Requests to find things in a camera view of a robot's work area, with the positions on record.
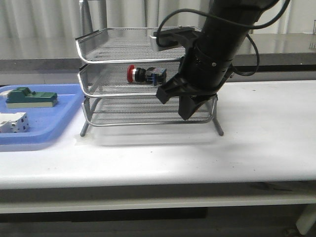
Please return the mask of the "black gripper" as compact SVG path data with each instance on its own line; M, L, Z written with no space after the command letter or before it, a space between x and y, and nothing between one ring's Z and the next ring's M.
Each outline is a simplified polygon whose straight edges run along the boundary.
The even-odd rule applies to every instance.
M178 73L158 87L156 97L166 104L171 97L179 96L178 114L188 120L233 73L233 58L234 48L226 46L186 49Z

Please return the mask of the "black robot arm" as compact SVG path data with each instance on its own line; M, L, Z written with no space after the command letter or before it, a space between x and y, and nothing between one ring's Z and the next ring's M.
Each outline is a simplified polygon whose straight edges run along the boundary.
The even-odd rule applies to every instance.
M158 88L157 98L165 104L179 97L178 114L189 119L233 72L232 60L249 31L245 26L275 4L275 0L212 0L209 13L227 22L207 18L201 32L188 27L161 32L161 47L181 45L186 54L178 73Z

